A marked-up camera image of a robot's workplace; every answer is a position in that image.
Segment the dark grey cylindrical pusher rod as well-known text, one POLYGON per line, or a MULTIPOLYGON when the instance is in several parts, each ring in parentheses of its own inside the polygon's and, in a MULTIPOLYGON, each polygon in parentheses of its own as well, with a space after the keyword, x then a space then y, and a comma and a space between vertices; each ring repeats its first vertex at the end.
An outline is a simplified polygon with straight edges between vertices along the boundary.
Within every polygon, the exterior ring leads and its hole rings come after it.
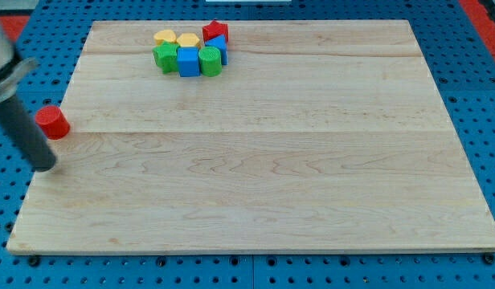
POLYGON ((45 172, 55 166, 55 154, 17 96, 0 102, 0 125, 34 171, 45 172))

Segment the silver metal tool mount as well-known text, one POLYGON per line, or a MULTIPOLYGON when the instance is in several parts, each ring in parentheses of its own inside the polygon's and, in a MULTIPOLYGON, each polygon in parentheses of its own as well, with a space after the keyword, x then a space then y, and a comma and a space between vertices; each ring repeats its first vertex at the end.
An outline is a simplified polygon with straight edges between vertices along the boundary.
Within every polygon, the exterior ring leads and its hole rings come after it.
POLYGON ((35 58, 23 58, 0 24, 0 103, 14 96, 18 83, 39 65, 35 58))

